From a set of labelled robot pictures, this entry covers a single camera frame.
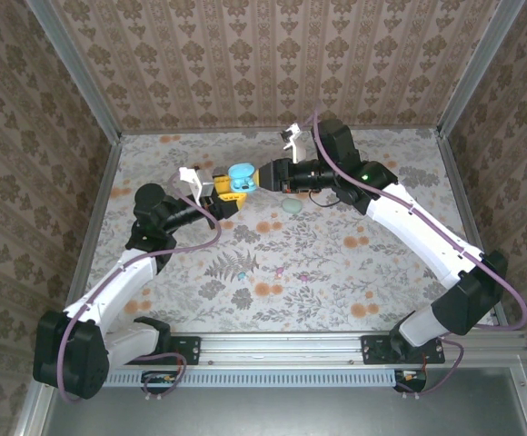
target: small green object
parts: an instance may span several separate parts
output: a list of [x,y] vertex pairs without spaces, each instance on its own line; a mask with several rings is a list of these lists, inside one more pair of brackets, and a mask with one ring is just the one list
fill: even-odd
[[302,202],[295,198],[286,198],[282,201],[282,209],[288,213],[299,213],[302,210]]

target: floral tablecloth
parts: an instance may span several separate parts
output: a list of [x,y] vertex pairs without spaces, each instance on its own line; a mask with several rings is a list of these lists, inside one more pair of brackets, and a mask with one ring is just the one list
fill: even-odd
[[[462,223],[433,130],[357,130],[363,159],[384,163],[417,201],[457,233]],[[303,135],[308,155],[312,139]],[[278,133],[126,136],[98,241],[89,285],[124,249],[134,193],[166,184],[179,166],[226,173],[287,156]],[[184,183],[179,188],[190,193]],[[321,208],[305,194],[298,214],[283,211],[281,193],[258,190],[207,250],[176,254],[124,307],[113,329],[141,315],[175,332],[301,332],[386,330],[443,292],[423,262],[380,224],[344,204]],[[315,195],[333,203],[330,191]],[[214,236],[205,220],[178,230],[178,246]]]

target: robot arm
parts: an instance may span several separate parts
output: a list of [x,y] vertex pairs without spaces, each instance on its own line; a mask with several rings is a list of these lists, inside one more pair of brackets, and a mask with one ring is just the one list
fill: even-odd
[[[382,164],[361,161],[350,129],[340,120],[319,123],[319,134],[331,160],[352,178],[401,197],[413,205],[412,210],[424,213],[465,251],[479,256],[486,266],[505,275],[507,263],[503,256],[497,252],[485,255],[479,248],[462,241],[428,214]],[[334,173],[320,153],[318,159],[298,163],[290,159],[272,161],[258,170],[257,178],[260,187],[276,192],[317,193],[331,188],[343,203],[373,218],[399,237],[448,289],[431,305],[411,313],[392,329],[390,347],[399,362],[421,355],[420,347],[447,332],[467,333],[502,297],[502,288],[494,280],[457,253],[412,210],[407,211],[393,200],[348,183]]]
[[[181,179],[192,185],[193,195],[188,198],[217,220],[230,218],[241,209],[247,194],[232,193],[229,177],[213,179],[187,168],[181,168],[180,173]],[[155,183],[140,187],[134,203],[136,221],[116,265],[80,300],[62,312],[49,311],[40,319],[34,359],[34,378],[38,382],[57,387],[58,353],[64,332],[74,318],[76,324],[65,347],[64,384],[66,391],[81,398],[95,395],[113,368],[141,355],[171,351],[170,327],[164,322],[141,317],[125,330],[108,330],[126,303],[162,271],[171,255],[144,257],[127,268],[124,265],[146,253],[173,249],[176,246],[173,233],[204,216],[185,201],[166,195]],[[123,272],[105,284],[119,269]],[[95,299],[91,298],[100,288]]]

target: brown patterned wall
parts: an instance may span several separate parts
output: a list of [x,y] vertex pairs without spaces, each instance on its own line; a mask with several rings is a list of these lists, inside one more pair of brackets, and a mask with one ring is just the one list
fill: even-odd
[[507,253],[527,301],[527,1],[450,142],[485,248]]
[[0,0],[0,434],[72,281],[109,144],[23,0]]
[[498,0],[54,0],[129,133],[437,123]]

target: blue toy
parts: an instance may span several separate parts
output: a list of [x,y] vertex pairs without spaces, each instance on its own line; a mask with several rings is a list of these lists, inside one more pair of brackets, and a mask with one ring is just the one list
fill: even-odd
[[231,168],[227,175],[231,177],[231,190],[234,193],[252,193],[257,186],[254,182],[255,168],[250,163],[238,163]]

